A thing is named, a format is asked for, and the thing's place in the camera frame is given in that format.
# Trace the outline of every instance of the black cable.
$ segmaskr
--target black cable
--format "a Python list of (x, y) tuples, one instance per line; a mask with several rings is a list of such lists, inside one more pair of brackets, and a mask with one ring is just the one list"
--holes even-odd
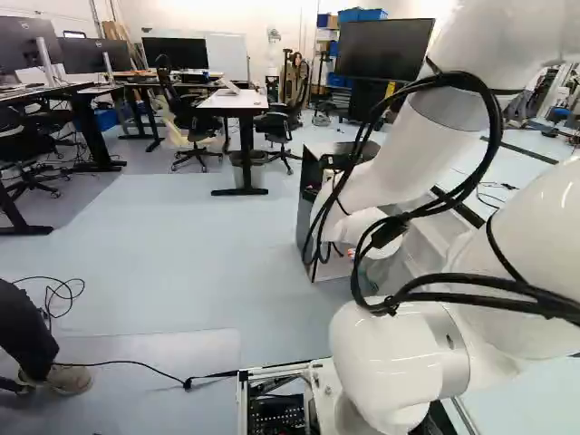
[[(580, 327), (580, 303), (568, 297), (558, 295), (528, 283), (502, 253), (498, 242), (493, 235), (492, 220), (493, 217), (486, 224), (488, 242), (501, 265), (509, 272), (513, 279), (466, 273), (429, 274), (411, 280), (395, 295), (387, 296), (384, 301), (379, 304), (370, 305), (360, 296), (360, 292), (353, 292), (356, 303), (374, 315), (396, 315), (397, 309), (401, 303), (413, 301), (475, 305), (517, 313), (542, 315), (546, 319), (559, 318)], [(357, 249), (360, 249), (363, 239), (367, 236), (368, 233), (362, 237)], [(365, 254), (367, 250), (368, 247), (365, 248), (362, 253)], [(355, 262), (358, 265), (360, 258), (357, 258)], [(418, 287), (432, 284), (463, 284), (497, 288), (512, 294), (524, 296), (525, 299), (415, 291)]]
[(118, 360), (118, 361), (106, 361), (106, 362), (95, 362), (91, 364), (80, 364), (80, 363), (67, 363), (67, 362), (55, 362), (57, 365), (61, 365), (63, 367), (102, 367), (105, 365), (114, 365), (114, 364), (132, 364), (132, 365), (139, 365), (140, 367), (144, 367), (149, 369), (161, 376), (169, 378), (175, 382), (179, 382), (185, 391), (191, 390), (193, 386), (193, 381), (196, 379), (210, 379), (210, 378), (233, 378), (237, 376), (237, 370), (232, 370), (229, 372), (219, 372), (219, 373), (212, 373), (206, 376), (190, 376), (185, 381), (181, 380), (180, 378), (173, 376), (171, 374), (162, 372), (155, 367), (152, 367), (144, 362), (138, 361), (131, 361), (131, 360)]
[[(16, 284), (23, 283), (25, 281), (34, 280), (34, 279), (44, 279), (44, 280), (54, 281), (54, 282), (58, 283), (58, 286), (56, 288), (51, 288), (48, 285), (45, 288), (45, 294), (44, 294), (43, 315), (45, 317), (46, 322), (48, 323), (49, 331), (52, 332), (53, 331), (53, 319), (59, 319), (59, 318), (64, 317), (65, 315), (67, 315), (68, 313), (71, 312), (71, 310), (73, 309), (74, 301), (79, 296), (82, 295), (82, 293), (84, 292), (86, 283), (81, 278), (72, 278), (72, 279), (68, 279), (66, 281), (62, 281), (58, 278), (54, 278), (51, 276), (36, 275), (36, 276), (27, 276), (25, 278), (17, 279), (15, 281), (13, 281), (12, 284), (16, 285)], [(81, 289), (76, 294), (71, 289), (71, 283), (73, 283), (73, 282), (78, 282), (81, 284)], [(61, 295), (59, 293), (59, 290), (61, 290), (62, 288), (65, 288), (67, 290), (68, 295)], [(53, 311), (51, 309), (51, 304), (53, 302), (54, 297), (59, 297), (63, 300), (69, 301), (69, 306), (63, 313), (60, 313), (60, 314), (53, 313)], [(191, 390), (192, 383), (196, 379), (230, 378), (230, 377), (237, 376), (237, 372), (238, 372), (238, 370), (234, 370), (234, 371), (229, 371), (229, 372), (212, 373), (212, 374), (208, 374), (206, 376), (190, 376), (185, 381), (182, 381), (180, 378), (173, 376), (171, 374), (167, 374), (165, 372), (162, 372), (161, 370), (156, 369), (155, 367), (152, 367), (144, 362), (131, 361), (131, 360), (95, 362), (95, 363), (88, 363), (88, 364), (69, 363), (69, 362), (54, 362), (54, 364), (61, 365), (63, 367), (101, 367), (104, 365), (113, 365), (113, 364), (139, 365), (141, 367), (145, 367), (149, 370), (152, 370), (161, 376), (165, 376), (166, 378), (169, 378), (169, 379), (172, 379), (173, 381), (179, 382), (181, 384), (181, 386), (183, 387), (183, 389), (186, 391)]]
[[(483, 178), (486, 170), (488, 169), (491, 161), (495, 157), (496, 153), (498, 152), (499, 145), (501, 143), (501, 137), (503, 134), (503, 120), (501, 118), (501, 110), (499, 108), (499, 103), (492, 93), (492, 91), (486, 86), (486, 84), (481, 81), (478, 77), (474, 76), (473, 74), (467, 72), (444, 72), (439, 75), (426, 77), (424, 79), (418, 80), (414, 83), (411, 83), (398, 92), (394, 93), (392, 96), (384, 99), (377, 103), (371, 110), (369, 115), (369, 121), (363, 123), (361, 128), (359, 129), (356, 140), (354, 143), (353, 150), (351, 155), (349, 156), (349, 167), (344, 171), (343, 176), (337, 183), (336, 187), (333, 189), (333, 192), (329, 196), (329, 198), (324, 202), (323, 206), (318, 211), (317, 215), (315, 216), (309, 231), (306, 235), (306, 240), (303, 246), (302, 257), (305, 264), (312, 264), (315, 263), (321, 258), (321, 240), (322, 240), (322, 233), (324, 230), (324, 223), (332, 209), (334, 202), (338, 199), (344, 185), (348, 181), (348, 178), (351, 176), (354, 166), (359, 161), (360, 157), (363, 154), (363, 147), (367, 143), (369, 137), (372, 134), (372, 129), (376, 125), (376, 123), (380, 120), (383, 112), (393, 103), (398, 101), (399, 99), (405, 98), (407, 95), (418, 91), (426, 91), (428, 89), (435, 89), (439, 87), (458, 87), (460, 89), (466, 89), (469, 91), (479, 93), (486, 105), (488, 110), (489, 116), (489, 123), (490, 123), (490, 139), (488, 142), (488, 150), (484, 159), (479, 164), (478, 168), (471, 174), (464, 182), (462, 182), (459, 186), (454, 188), (451, 192), (446, 195), (437, 198), (431, 203), (423, 206), (422, 208), (418, 208), (417, 210), (413, 210), (411, 213), (407, 213), (404, 215), (407, 221), (413, 218), (421, 218), (425, 216), (430, 216), (431, 214), (440, 213), (442, 211), (446, 211), (448, 209), (456, 207), (463, 199), (465, 199), (478, 185), (478, 183)], [(368, 125), (368, 130), (363, 136), (364, 129)], [(395, 218), (391, 220), (392, 223), (396, 223), (399, 225), (401, 223), (401, 217)], [(314, 254), (311, 260), (306, 260), (306, 251), (310, 246), (310, 242), (313, 239), (314, 232), (318, 227), (317, 237), (315, 241), (314, 247)], [(392, 233), (392, 228), (387, 228), (385, 232), (386, 236), (389, 236)], [(390, 240), (388, 238), (383, 240), (385, 242), (383, 244), (386, 245)], [(379, 245), (380, 241), (377, 239), (376, 241), (373, 240), (375, 245)]]
[[(33, 279), (44, 279), (44, 280), (54, 281), (54, 282), (58, 283), (58, 286), (56, 288), (52, 288), (49, 285), (47, 285), (46, 288), (44, 289), (43, 313), (45, 315), (46, 322), (48, 323), (48, 330), (50, 332), (52, 332), (53, 331), (53, 319), (59, 319), (59, 318), (65, 316), (71, 312), (71, 310), (73, 309), (74, 300), (82, 295), (82, 293), (84, 292), (84, 288), (86, 286), (86, 283), (81, 278), (72, 278), (72, 279), (68, 279), (66, 281), (62, 281), (58, 278), (54, 278), (51, 276), (38, 275), (38, 276), (28, 276), (26, 278), (17, 279), (15, 281), (13, 281), (12, 284), (16, 285), (16, 284), (23, 283), (25, 281), (33, 280)], [(71, 289), (72, 283), (80, 283), (80, 285), (81, 285), (81, 289), (76, 294)], [(67, 295), (61, 295), (59, 293), (60, 290), (63, 288), (66, 289)], [(53, 311), (51, 309), (51, 304), (52, 304), (53, 299), (55, 297), (58, 297), (58, 298), (63, 299), (65, 301), (69, 301), (68, 308), (63, 313), (60, 313), (60, 314), (53, 313)]]

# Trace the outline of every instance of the black monitor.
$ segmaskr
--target black monitor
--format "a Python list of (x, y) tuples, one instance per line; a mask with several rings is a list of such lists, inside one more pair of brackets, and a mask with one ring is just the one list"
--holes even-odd
[(205, 39), (143, 38), (143, 49), (150, 68), (155, 68), (155, 60), (160, 54), (169, 57), (174, 70), (209, 68)]
[(113, 71), (132, 70), (129, 46), (126, 41), (92, 38), (58, 38), (63, 49), (64, 70), (67, 74), (106, 73), (102, 54), (107, 52)]
[(51, 63), (62, 63), (63, 52), (53, 24), (40, 18), (0, 16), (0, 73), (42, 66), (36, 38), (42, 36)]
[(413, 82), (434, 24), (433, 18), (342, 23), (335, 72), (354, 79)]

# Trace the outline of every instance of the whiteboard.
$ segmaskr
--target whiteboard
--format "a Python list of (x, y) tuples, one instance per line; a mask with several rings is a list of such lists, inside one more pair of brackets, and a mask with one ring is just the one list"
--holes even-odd
[(229, 80), (247, 80), (246, 36), (243, 34), (206, 34), (211, 71), (219, 71)]
[(224, 76), (229, 80), (248, 79), (245, 34), (154, 27), (147, 33), (142, 32), (141, 36), (153, 38), (204, 38), (208, 48), (208, 63), (211, 71), (224, 73)]

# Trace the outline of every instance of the sneaker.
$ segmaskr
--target sneaker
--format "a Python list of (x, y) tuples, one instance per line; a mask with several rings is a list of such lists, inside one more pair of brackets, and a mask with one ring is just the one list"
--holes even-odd
[(33, 381), (20, 370), (18, 382), (33, 387), (46, 385), (55, 392), (65, 396), (83, 394), (92, 387), (91, 372), (86, 367), (66, 367), (55, 364), (51, 368), (45, 382)]

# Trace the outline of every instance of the standing desk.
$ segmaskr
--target standing desk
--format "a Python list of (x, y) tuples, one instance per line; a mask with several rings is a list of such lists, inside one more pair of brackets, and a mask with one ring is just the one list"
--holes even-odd
[(266, 188), (252, 187), (252, 161), (250, 159), (250, 151), (254, 148), (254, 117), (268, 110), (267, 97), (251, 89), (242, 89), (239, 95), (213, 93), (197, 109), (214, 116), (239, 119), (244, 187), (213, 190), (211, 195), (214, 197), (267, 195)]

